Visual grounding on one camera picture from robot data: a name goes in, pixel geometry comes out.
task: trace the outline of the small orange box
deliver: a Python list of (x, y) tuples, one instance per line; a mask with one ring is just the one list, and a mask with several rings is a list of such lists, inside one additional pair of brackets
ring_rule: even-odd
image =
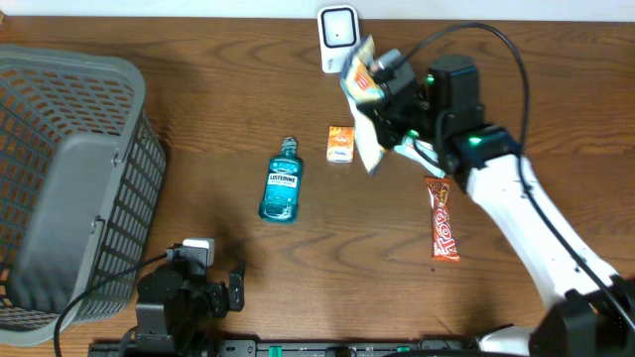
[(326, 160), (330, 163), (350, 163), (353, 161), (355, 129), (351, 127), (328, 128), (328, 148)]

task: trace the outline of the wooden surface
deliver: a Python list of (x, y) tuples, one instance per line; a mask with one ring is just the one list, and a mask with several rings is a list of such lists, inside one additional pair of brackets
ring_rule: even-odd
[[(448, 22), (363, 21), (378, 53), (408, 49)], [(577, 232), (625, 276), (635, 274), (635, 26), (494, 23), (521, 49), (533, 91), (529, 155)], [(319, 65), (315, 21), (8, 18), (0, 42), (125, 58), (147, 83), (146, 109), (169, 147), (146, 256), (187, 237), (217, 240), (216, 279), (247, 262), (246, 305), (210, 328), (262, 339), (418, 339), (470, 333), (545, 313), (519, 259), (491, 220), (454, 186), (451, 225), (461, 262), (431, 256), (425, 172), (390, 155), (375, 178), (358, 158), (325, 161), (329, 125), (350, 125), (337, 77)], [(478, 31), (417, 56), (476, 58), (488, 118), (519, 128), (520, 79), (507, 50)], [(267, 163), (299, 140), (305, 174), (293, 225), (257, 216)], [(134, 304), (74, 325), (64, 355), (119, 339)], [(50, 355), (0, 347), (3, 356)]]

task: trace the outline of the red candy wrapper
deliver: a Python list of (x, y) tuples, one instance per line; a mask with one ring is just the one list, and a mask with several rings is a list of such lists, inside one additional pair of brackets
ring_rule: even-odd
[(449, 228), (449, 178), (426, 178), (430, 204), (433, 207), (433, 258), (458, 262), (458, 250), (452, 230)]

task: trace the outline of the gray plastic basket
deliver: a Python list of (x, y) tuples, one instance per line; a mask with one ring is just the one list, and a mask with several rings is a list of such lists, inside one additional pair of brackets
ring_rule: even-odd
[[(166, 167), (144, 98), (123, 59), (0, 46), (0, 343), (51, 338), (141, 260)], [(134, 279), (63, 327), (112, 316)]]

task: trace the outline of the mouthwash bottle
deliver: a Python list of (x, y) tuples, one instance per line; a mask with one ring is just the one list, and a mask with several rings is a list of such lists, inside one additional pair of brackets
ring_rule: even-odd
[(303, 166), (296, 156), (297, 148), (294, 138), (285, 138), (280, 156), (269, 162), (265, 195), (258, 209), (258, 214), (266, 221), (293, 223), (296, 220)]

